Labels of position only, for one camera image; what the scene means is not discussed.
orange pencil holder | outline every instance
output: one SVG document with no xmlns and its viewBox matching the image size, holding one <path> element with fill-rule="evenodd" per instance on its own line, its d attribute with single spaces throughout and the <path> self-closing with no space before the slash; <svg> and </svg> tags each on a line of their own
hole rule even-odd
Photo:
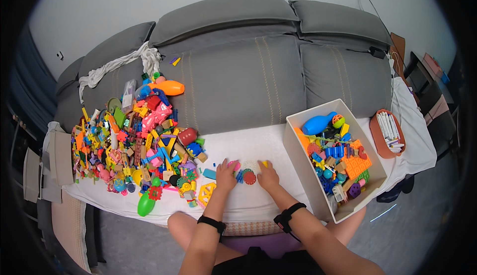
<svg viewBox="0 0 477 275">
<path fill-rule="evenodd" d="M 393 117 L 394 122 L 396 123 L 397 131 L 399 132 L 399 136 L 401 137 L 398 140 L 398 142 L 404 144 L 404 146 L 401 147 L 400 153 L 391 152 L 388 145 L 386 144 L 385 137 L 383 133 L 381 132 L 381 128 L 379 127 L 378 117 L 377 117 L 377 115 L 380 114 L 381 112 L 390 114 Z M 376 150 L 379 156 L 383 157 L 384 159 L 392 159 L 396 156 L 401 156 L 401 154 L 406 149 L 406 141 L 404 140 L 404 134 L 402 133 L 401 125 L 399 125 L 397 118 L 392 114 L 391 111 L 386 109 L 378 110 L 376 114 L 374 114 L 373 118 L 371 119 L 371 122 L 369 123 L 369 128 L 371 129 L 371 134 L 373 135 L 374 143 L 376 144 Z"/>
</svg>

gray carpet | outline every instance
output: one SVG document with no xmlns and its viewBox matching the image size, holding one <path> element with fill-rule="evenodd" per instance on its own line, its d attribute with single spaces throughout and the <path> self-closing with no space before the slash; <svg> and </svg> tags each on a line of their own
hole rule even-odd
<svg viewBox="0 0 477 275">
<path fill-rule="evenodd" d="M 451 209 L 456 191 L 452 155 L 415 176 L 410 194 L 393 203 L 371 201 L 348 248 L 381 266 L 388 275 L 412 274 L 425 258 Z M 387 213 L 376 218 L 386 210 Z M 105 275 L 177 274 L 184 252 L 165 228 L 101 212 Z"/>
</svg>

black shorts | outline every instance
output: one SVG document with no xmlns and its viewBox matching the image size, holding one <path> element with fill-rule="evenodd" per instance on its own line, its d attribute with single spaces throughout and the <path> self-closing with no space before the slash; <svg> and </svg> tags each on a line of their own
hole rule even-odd
<svg viewBox="0 0 477 275">
<path fill-rule="evenodd" d="M 250 247 L 248 253 L 214 266 L 212 275 L 220 274 L 324 274 L 306 250 L 287 252 L 281 259 L 270 258 L 260 247 Z"/>
</svg>

person's arm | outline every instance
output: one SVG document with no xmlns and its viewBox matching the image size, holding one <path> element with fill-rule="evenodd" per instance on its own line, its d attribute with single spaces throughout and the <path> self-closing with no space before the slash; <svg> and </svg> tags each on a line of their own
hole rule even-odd
<svg viewBox="0 0 477 275">
<path fill-rule="evenodd" d="M 229 193 L 237 184 L 237 180 L 232 175 L 236 164 L 237 162 L 234 162 L 230 167 L 227 167 L 227 159 L 224 159 L 224 162 L 217 166 L 217 187 L 214 189 L 202 215 L 219 222 L 222 221 Z M 219 238 L 220 234 L 217 228 L 205 223 L 197 224 L 179 274 L 211 274 Z"/>
<path fill-rule="evenodd" d="M 279 184 L 279 177 L 270 161 L 267 168 L 260 161 L 259 165 L 259 184 L 270 194 L 280 212 L 299 202 Z M 377 264 L 348 250 L 306 208 L 296 210 L 291 215 L 289 225 L 327 275 L 384 274 Z"/>
</svg>

cardboard box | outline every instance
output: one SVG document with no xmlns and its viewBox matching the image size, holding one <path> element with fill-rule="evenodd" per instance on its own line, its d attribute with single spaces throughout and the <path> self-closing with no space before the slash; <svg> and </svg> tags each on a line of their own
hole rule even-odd
<svg viewBox="0 0 477 275">
<path fill-rule="evenodd" d="M 369 182 L 365 185 L 366 190 L 356 199 L 349 200 L 346 204 L 339 206 L 335 214 L 333 214 L 331 210 L 326 194 L 319 182 L 313 165 L 308 159 L 307 151 L 301 145 L 298 135 L 293 129 L 295 127 L 301 129 L 310 118 L 315 116 L 325 116 L 332 111 L 336 111 L 346 119 L 346 123 L 350 125 L 349 132 L 351 133 L 353 140 L 359 139 L 361 141 L 361 144 L 373 164 L 368 168 L 370 176 Z M 310 205 L 312 206 L 313 214 L 318 219 L 327 222 L 333 221 L 335 223 L 340 223 L 362 209 L 368 202 L 376 197 L 376 192 L 386 181 L 386 172 L 379 161 L 378 154 L 374 150 L 371 141 L 369 141 L 363 129 L 356 121 L 356 118 L 341 99 L 310 108 L 288 116 L 286 119 L 287 124 L 283 136 L 283 145 L 290 157 L 293 167 L 295 167 L 298 177 L 300 178 L 301 185 L 303 186 L 308 200 L 310 201 Z"/>
<path fill-rule="evenodd" d="M 23 198 L 36 203 L 40 191 L 40 157 L 28 148 L 23 161 Z"/>
<path fill-rule="evenodd" d="M 58 186 L 73 184 L 71 134 L 54 131 L 48 145 L 51 178 Z"/>
</svg>

